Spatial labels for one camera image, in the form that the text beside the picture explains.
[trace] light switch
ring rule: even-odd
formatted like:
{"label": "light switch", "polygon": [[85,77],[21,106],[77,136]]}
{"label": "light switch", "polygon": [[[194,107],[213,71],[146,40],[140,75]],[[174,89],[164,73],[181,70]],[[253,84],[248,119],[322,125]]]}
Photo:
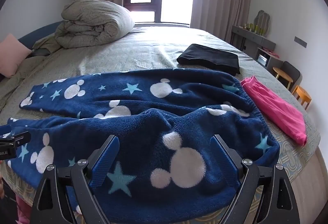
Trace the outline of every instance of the light switch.
{"label": "light switch", "polygon": [[301,40],[300,38],[298,38],[296,36],[295,36],[294,41],[297,42],[298,44],[302,45],[304,48],[306,48],[306,46],[307,46],[306,42],[304,42],[303,40]]}

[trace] pink cloth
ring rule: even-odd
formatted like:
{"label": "pink cloth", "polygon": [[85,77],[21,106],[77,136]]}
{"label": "pink cloth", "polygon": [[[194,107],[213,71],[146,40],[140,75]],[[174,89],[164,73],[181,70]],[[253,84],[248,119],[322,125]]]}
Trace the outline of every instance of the pink cloth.
{"label": "pink cloth", "polygon": [[260,83],[255,76],[241,81],[256,106],[299,145],[306,144],[304,118],[295,107]]}
{"label": "pink cloth", "polygon": [[18,224],[30,224],[31,211],[27,203],[25,203],[18,195],[16,195],[17,211],[18,211]]}

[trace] folded pink garment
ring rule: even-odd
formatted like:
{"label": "folded pink garment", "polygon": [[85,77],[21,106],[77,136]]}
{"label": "folded pink garment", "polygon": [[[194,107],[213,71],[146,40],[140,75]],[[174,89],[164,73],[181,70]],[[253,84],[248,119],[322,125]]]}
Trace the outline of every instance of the folded pink garment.
{"label": "folded pink garment", "polygon": [[260,83],[255,76],[241,81],[256,106],[299,145],[306,144],[304,118],[295,107]]}

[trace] gray chair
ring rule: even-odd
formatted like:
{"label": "gray chair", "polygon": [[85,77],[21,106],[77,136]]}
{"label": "gray chair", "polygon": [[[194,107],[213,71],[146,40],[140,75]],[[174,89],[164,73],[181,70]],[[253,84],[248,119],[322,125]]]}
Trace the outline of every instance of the gray chair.
{"label": "gray chair", "polygon": [[[300,71],[296,67],[292,66],[287,61],[283,62],[280,69],[283,72],[287,73],[289,75],[289,77],[291,77],[293,79],[293,82],[291,83],[290,88],[289,88],[289,91],[292,90],[295,82],[301,76]],[[283,77],[279,77],[278,80],[287,88],[287,86],[288,86],[288,81],[287,80],[285,80]]]}

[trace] metal screw cap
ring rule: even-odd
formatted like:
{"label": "metal screw cap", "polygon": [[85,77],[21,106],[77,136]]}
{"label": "metal screw cap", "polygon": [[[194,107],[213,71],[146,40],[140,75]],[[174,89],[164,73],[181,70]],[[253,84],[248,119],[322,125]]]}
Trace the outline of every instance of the metal screw cap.
{"label": "metal screw cap", "polygon": [[86,163],[87,163],[87,161],[86,161],[85,159],[81,159],[81,160],[79,160],[79,161],[77,162],[77,164],[78,164],[79,166],[84,166]]}
{"label": "metal screw cap", "polygon": [[279,170],[283,170],[284,169],[284,166],[281,165],[281,164],[279,164],[279,163],[277,163],[276,164],[276,168],[279,169]]}
{"label": "metal screw cap", "polygon": [[248,159],[248,158],[246,158],[246,159],[243,160],[243,163],[244,163],[246,166],[250,166],[250,165],[253,164],[253,161],[250,160],[250,159]]}
{"label": "metal screw cap", "polygon": [[49,165],[49,166],[47,166],[47,170],[48,171],[52,171],[53,169],[55,168],[55,166],[54,165]]}

